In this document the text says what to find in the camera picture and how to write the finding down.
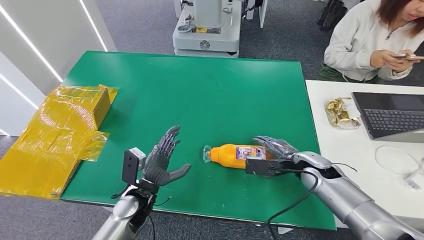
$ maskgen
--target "led light strip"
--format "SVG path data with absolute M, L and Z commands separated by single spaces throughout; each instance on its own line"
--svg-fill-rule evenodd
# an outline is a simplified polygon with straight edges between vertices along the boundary
M 95 31 L 95 34 L 97 34 L 97 37 L 98 37 L 98 39 L 100 40 L 100 43 L 101 43 L 101 45 L 103 46 L 104 51 L 105 51 L 105 52 L 107 52 L 107 51 L 108 51 L 108 49 L 106 48 L 106 45 L 105 45 L 105 43 L 103 42 L 103 39 L 102 39 L 102 37 L 100 36 L 100 33 L 99 33 L 99 31 L 97 30 L 97 27 L 96 27 L 96 25 L 94 24 L 94 21 L 93 21 L 93 19 L 92 19 L 92 16 L 90 15 L 89 11 L 87 10 L 86 5 L 84 4 L 83 0 L 79 0 L 79 2 L 81 3 L 82 8 L 84 9 L 84 12 L 85 12 L 85 14 L 86 14 L 86 15 L 87 15 L 87 17 L 88 17 L 88 20 L 90 21 L 91 26 L 93 27 L 93 29 L 94 29 L 94 31 Z
M 3 131 L 3 130 L 1 130 L 1 129 L 0 129 L 0 134 L 4 134 L 4 135 L 6 135 L 6 136 L 10 136 L 7 132 L 5 132 L 5 131 Z
M 59 76 L 59 74 L 55 71 L 55 69 L 50 65 L 50 63 L 44 58 L 41 52 L 34 46 L 34 44 L 30 41 L 30 39 L 25 35 L 25 33 L 18 27 L 18 25 L 13 21 L 11 16 L 5 11 L 5 9 L 0 5 L 0 13 L 7 19 L 7 21 L 12 25 L 12 27 L 17 31 L 17 33 L 25 40 L 25 42 L 29 45 L 29 47 L 37 54 L 37 56 L 41 59 L 41 61 L 46 65 L 46 67 L 51 71 L 51 73 L 59 80 L 63 82 L 64 80 Z
M 17 94 L 19 94 L 23 99 L 25 99 L 31 106 L 33 106 L 35 109 L 39 109 L 37 105 L 33 103 L 27 96 L 25 96 L 19 89 L 17 89 L 10 81 L 8 81 L 3 75 L 0 74 L 0 79 L 2 79 L 9 87 L 11 87 Z

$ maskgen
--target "gold snack package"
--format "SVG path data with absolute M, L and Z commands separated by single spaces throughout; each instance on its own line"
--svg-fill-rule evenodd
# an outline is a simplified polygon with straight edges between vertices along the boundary
M 338 97 L 325 105 L 325 112 L 330 124 L 339 129 L 357 129 L 361 125 L 361 115 L 350 97 Z

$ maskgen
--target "white cable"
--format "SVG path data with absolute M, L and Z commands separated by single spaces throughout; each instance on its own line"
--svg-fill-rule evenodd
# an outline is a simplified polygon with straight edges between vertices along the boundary
M 384 149 L 384 148 L 391 148 L 391 149 L 395 149 L 395 150 L 399 150 L 399 151 L 401 151 L 401 152 L 403 152 L 403 153 L 405 153 L 407 156 L 409 156 L 416 164 L 417 164 L 417 168 L 415 169 L 415 170 L 413 170 L 413 171 L 410 171 L 410 172 L 396 172 L 396 171 L 393 171 L 393 170 L 390 170 L 390 169 L 388 169 L 387 167 L 385 167 L 384 166 L 384 164 L 382 164 L 381 163 L 381 159 L 379 160 L 379 158 L 378 158 L 378 152 L 381 150 L 381 149 Z M 418 160 L 416 160 L 413 156 L 411 156 L 411 154 L 409 154 L 408 152 L 406 152 L 405 150 L 403 150 L 403 149 L 400 149 L 400 148 L 397 148 L 397 147 L 394 147 L 394 146 L 390 146 L 390 145 L 383 145 L 383 146 L 379 146 L 376 150 L 375 150 L 375 154 L 374 154 L 374 158 L 375 158 L 375 161 L 377 162 L 377 164 L 380 166 L 380 167 L 382 167 L 383 169 L 385 169 L 386 171 L 388 171 L 388 172 L 390 172 L 390 173 L 392 173 L 392 174 L 395 174 L 395 175 L 402 175 L 402 176 L 405 176 L 405 175 L 410 175 L 410 174 L 413 174 L 413 173 L 416 173 L 417 171 L 419 171 L 419 170 L 421 170 L 421 173 L 423 174 L 424 173 L 424 168 L 423 168 L 423 166 L 424 166 L 424 157 L 421 159 L 421 161 L 419 162 Z
M 345 77 L 345 74 L 344 74 L 344 73 L 342 73 L 342 74 L 341 74 L 341 76 L 343 77 L 343 79 L 344 79 L 346 82 L 350 83 L 350 81 L 346 79 L 346 77 Z

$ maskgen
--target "black cable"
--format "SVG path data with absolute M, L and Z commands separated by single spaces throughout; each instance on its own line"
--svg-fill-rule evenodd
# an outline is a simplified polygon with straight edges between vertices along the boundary
M 343 165 L 343 166 L 349 167 L 350 169 L 352 169 L 352 170 L 353 170 L 353 171 L 355 171 L 355 172 L 358 172 L 358 170 L 356 170 L 356 168 L 354 168 L 353 166 L 349 166 L 349 165 L 348 165 L 348 164 L 346 164 L 346 163 L 333 162 L 332 164 L 334 164 L 334 165 Z
M 253 5 L 251 8 L 249 8 L 249 9 L 247 9 L 247 10 L 245 10 L 242 14 L 241 14 L 241 17 L 243 17 L 243 15 L 245 14 L 245 13 L 247 13 L 247 12 L 249 12 L 249 11 L 251 11 L 251 10 L 253 10 L 255 8 L 255 5 Z
M 126 184 L 126 187 L 120 192 L 120 193 L 118 193 L 118 194 L 113 194 L 112 196 L 110 196 L 110 198 L 111 199 L 117 199 L 117 198 L 119 198 L 122 194 L 124 194 L 125 193 L 125 191 L 128 189 L 130 187 L 130 184 L 129 183 L 127 183 Z
M 182 4 L 187 4 L 189 6 L 193 6 L 193 3 L 192 2 L 189 2 L 189 1 L 182 1 L 181 3 Z
M 151 227 L 153 228 L 153 240 L 156 240 L 155 224 L 153 223 L 153 220 L 152 220 L 152 217 L 150 216 L 150 214 L 148 215 L 148 218 L 150 219 Z
M 160 206 L 160 205 L 164 205 L 166 204 L 169 200 L 171 199 L 171 196 L 168 197 L 168 199 L 164 202 L 162 202 L 161 204 L 153 204 L 153 206 Z
M 273 219 L 275 219 L 276 217 L 280 216 L 281 214 L 291 210 L 292 208 L 296 207 L 296 205 L 298 205 L 299 203 L 301 203 L 303 200 L 305 200 L 309 195 L 311 195 L 311 193 L 314 192 L 315 188 L 317 188 L 318 185 L 318 176 L 315 175 L 312 172 L 309 171 L 305 171 L 305 170 L 294 170 L 294 169 L 283 169 L 283 168 L 277 168 L 277 167 L 270 167 L 270 170 L 279 170 L 282 172 L 287 172 L 287 173 L 296 173 L 296 174 L 309 174 L 312 175 L 315 178 L 315 183 L 313 184 L 313 186 L 309 189 L 309 191 L 307 191 L 302 197 L 300 197 L 298 200 L 296 200 L 295 202 L 293 202 L 290 206 L 284 208 L 283 210 L 277 212 L 276 214 L 272 215 L 269 219 L 268 219 L 268 228 L 269 231 L 271 231 L 271 235 L 272 235 L 272 239 L 276 240 L 276 235 L 273 232 L 273 229 L 271 228 L 271 221 Z

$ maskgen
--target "robot finger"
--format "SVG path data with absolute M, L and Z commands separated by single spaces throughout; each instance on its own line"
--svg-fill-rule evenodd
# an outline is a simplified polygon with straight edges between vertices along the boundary
M 180 143 L 180 140 L 178 139 L 170 145 L 169 152 L 168 152 L 168 158 L 171 157 L 172 153 L 174 152 L 175 147 L 179 143 Z
M 170 137 L 172 137 L 172 140 L 174 140 L 173 137 L 178 135 L 178 131 L 180 130 L 180 126 L 176 125 L 171 127 L 170 129 L 168 129 L 168 131 L 166 131 L 165 135 L 162 136 L 162 138 L 159 141 L 159 146 L 164 149 L 164 147 L 166 147 L 168 145 L 167 141 L 169 141 Z
M 266 136 L 255 136 L 252 140 L 267 149 L 272 148 L 272 144 L 267 138 Z
M 168 134 L 167 138 L 165 139 L 165 141 L 162 144 L 162 151 L 163 154 L 166 155 L 169 151 L 169 147 L 172 145 L 174 141 L 174 136 L 172 134 Z
M 295 148 L 294 146 L 292 146 L 288 141 L 284 140 L 284 139 L 279 139 L 276 141 L 277 144 L 279 144 L 282 148 L 291 151 L 291 152 L 299 152 L 299 150 L 297 150 L 297 148 Z
M 168 183 L 184 177 L 189 172 L 191 167 L 192 166 L 190 164 L 186 163 L 186 164 L 182 165 L 180 167 L 180 169 L 169 172 L 168 173 L 169 174 L 169 182 Z
M 158 144 L 153 146 L 153 149 L 151 150 L 151 154 L 155 154 L 160 150 L 160 147 Z
M 262 136 L 262 138 L 267 142 L 273 142 L 274 143 L 274 142 L 278 141 L 277 139 L 270 137 L 270 136 Z
M 180 125 L 175 125 L 166 131 L 166 134 L 173 135 L 174 137 L 178 135 L 178 131 L 180 130 Z

